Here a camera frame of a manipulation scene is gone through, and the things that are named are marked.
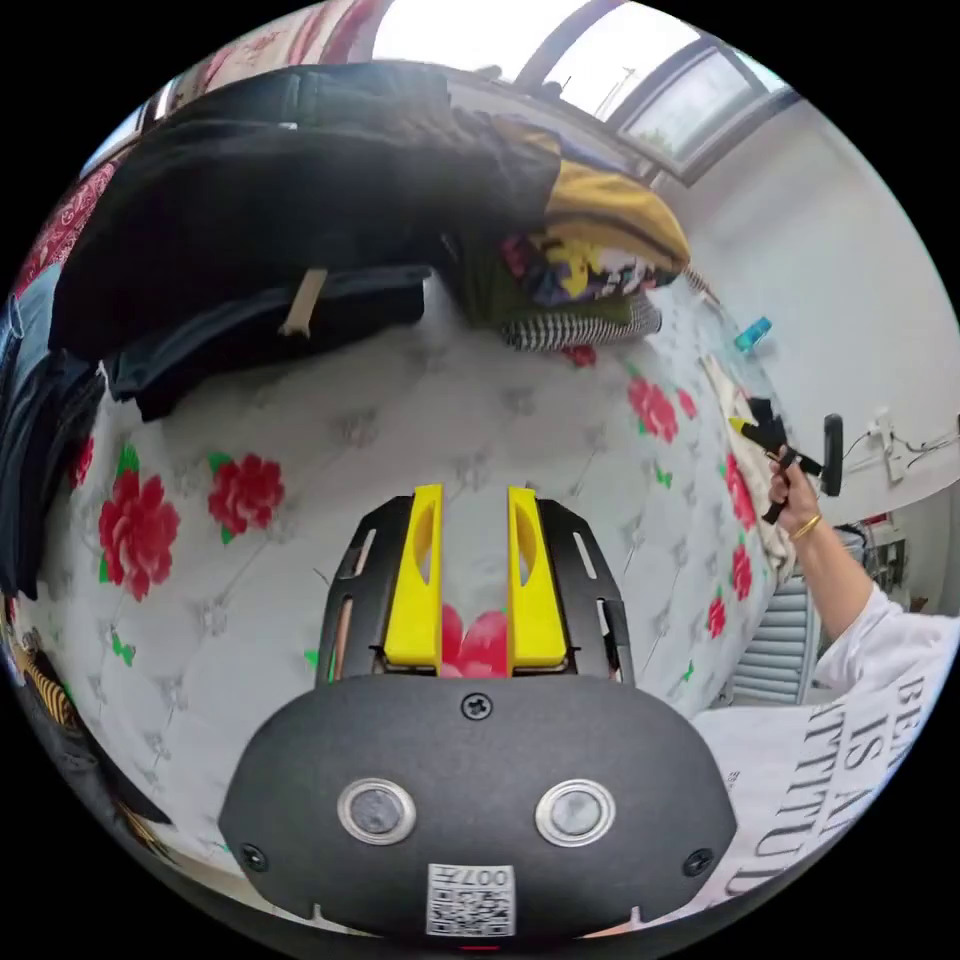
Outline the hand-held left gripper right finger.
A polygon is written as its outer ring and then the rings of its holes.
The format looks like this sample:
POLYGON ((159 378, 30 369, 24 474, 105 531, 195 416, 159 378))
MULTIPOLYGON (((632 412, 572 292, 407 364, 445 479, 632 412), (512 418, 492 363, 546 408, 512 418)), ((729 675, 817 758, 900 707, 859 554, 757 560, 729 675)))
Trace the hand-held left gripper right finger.
POLYGON ((558 669, 567 641, 535 492, 507 489, 507 664, 558 669))

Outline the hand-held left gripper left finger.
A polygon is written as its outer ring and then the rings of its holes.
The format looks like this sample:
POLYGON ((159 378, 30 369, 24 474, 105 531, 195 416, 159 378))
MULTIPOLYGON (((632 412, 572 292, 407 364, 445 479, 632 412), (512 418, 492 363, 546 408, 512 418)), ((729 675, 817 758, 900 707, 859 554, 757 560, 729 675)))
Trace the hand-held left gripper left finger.
POLYGON ((383 644, 392 667, 441 667, 443 501, 440 484, 413 492, 383 644))

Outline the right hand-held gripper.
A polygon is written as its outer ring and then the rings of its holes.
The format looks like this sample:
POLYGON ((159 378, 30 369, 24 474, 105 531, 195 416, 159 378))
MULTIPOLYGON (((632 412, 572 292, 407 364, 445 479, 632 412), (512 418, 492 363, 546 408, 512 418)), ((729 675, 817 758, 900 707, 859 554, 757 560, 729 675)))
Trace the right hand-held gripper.
POLYGON ((781 449, 786 446, 788 453, 793 457, 793 462, 796 462, 807 476, 817 480, 822 479, 823 465, 798 453, 789 445, 783 420, 774 413, 772 402, 768 398, 749 397, 748 407, 754 423, 741 417, 728 418, 730 427, 736 433, 744 438, 760 438, 759 445, 768 458, 776 463, 780 462, 781 449))

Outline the person's right hand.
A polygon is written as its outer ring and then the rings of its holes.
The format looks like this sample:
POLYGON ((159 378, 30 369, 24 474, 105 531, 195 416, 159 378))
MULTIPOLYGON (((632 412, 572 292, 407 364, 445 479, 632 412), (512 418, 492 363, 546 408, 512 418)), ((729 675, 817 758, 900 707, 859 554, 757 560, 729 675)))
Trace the person's right hand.
POLYGON ((822 517, 817 494, 790 447, 781 447, 770 469, 770 508, 775 513, 770 523, 777 523, 790 540, 796 541, 822 517))

